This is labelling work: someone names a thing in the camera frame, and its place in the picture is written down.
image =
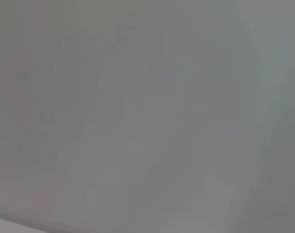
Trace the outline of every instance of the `gray wall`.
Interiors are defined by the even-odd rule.
[[[295,232],[295,2],[0,0],[0,217]]]

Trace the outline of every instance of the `white wall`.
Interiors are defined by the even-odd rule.
[[[295,181],[273,193],[295,10],[260,6],[0,0],[0,217],[56,233],[294,228]]]

